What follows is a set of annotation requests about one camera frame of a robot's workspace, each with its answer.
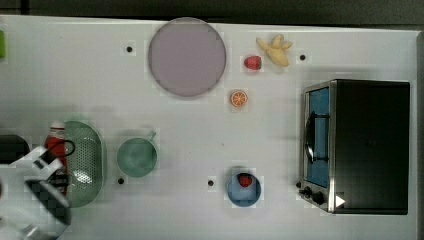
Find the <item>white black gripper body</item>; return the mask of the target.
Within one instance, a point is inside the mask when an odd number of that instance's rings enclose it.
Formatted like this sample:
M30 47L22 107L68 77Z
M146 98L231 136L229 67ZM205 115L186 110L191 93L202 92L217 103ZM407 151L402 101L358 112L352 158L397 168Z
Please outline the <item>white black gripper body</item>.
M25 180L51 180L61 175L65 166L51 150L38 146L27 155L10 164Z

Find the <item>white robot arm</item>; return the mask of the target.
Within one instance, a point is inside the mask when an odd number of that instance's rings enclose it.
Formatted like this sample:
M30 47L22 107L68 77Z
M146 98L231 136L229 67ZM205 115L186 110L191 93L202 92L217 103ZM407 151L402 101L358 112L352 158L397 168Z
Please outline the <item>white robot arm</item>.
M49 182L62 167L43 146L1 166L1 240L56 240L71 225L68 199Z

